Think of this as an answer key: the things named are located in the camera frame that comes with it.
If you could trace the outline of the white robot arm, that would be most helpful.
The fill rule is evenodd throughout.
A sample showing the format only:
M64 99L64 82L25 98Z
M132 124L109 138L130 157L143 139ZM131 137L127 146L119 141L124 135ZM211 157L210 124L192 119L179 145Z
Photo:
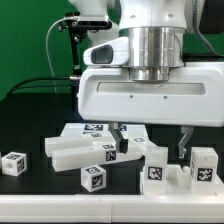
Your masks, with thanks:
M224 63L183 61L183 35L197 28L198 0L120 0L114 36L101 36L83 55L78 111L107 121L117 149L120 122L180 125L179 156L195 126L224 126Z

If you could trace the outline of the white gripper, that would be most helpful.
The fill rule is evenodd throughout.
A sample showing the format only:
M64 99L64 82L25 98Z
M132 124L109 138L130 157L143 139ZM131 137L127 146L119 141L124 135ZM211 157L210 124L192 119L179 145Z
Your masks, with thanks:
M193 126L224 126L224 63L188 63L159 83L132 81L125 68L89 68L80 80L78 111L85 120L114 121L108 130L123 154L128 140L118 122L185 125L178 143L183 158Z

